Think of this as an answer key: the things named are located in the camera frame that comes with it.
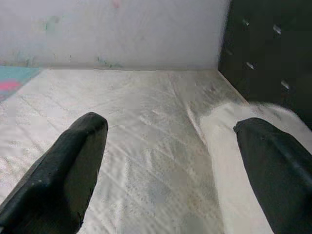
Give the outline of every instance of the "bed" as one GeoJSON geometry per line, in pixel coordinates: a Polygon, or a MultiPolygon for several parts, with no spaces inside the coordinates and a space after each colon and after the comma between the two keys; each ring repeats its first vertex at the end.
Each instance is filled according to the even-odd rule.
{"type": "Polygon", "coordinates": [[[0,104],[0,201],[93,111],[109,132],[80,234],[224,233],[199,117],[228,101],[217,71],[43,70],[0,104]]]}

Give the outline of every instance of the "mattress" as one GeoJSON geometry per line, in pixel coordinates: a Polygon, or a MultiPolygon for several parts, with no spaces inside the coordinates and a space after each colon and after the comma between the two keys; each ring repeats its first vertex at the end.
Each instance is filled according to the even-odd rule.
{"type": "Polygon", "coordinates": [[[0,202],[78,117],[108,120],[80,234],[222,234],[199,117],[243,103],[217,71],[43,70],[0,104],[0,202]]]}

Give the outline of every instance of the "wall stain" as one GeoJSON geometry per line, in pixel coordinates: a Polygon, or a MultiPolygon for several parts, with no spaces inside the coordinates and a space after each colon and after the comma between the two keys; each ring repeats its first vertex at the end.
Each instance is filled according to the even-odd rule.
{"type": "Polygon", "coordinates": [[[43,30],[45,32],[54,32],[56,24],[60,22],[61,18],[59,16],[50,16],[42,24],[43,30]]]}
{"type": "Polygon", "coordinates": [[[100,58],[99,56],[97,57],[97,61],[101,65],[104,65],[105,67],[108,67],[108,68],[122,68],[122,66],[119,63],[112,63],[110,61],[100,58]]]}

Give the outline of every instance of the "blue fabric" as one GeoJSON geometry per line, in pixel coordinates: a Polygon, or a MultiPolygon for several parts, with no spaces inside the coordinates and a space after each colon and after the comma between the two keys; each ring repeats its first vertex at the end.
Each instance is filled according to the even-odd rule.
{"type": "Polygon", "coordinates": [[[40,68],[0,66],[0,102],[35,77],[40,68]]]}

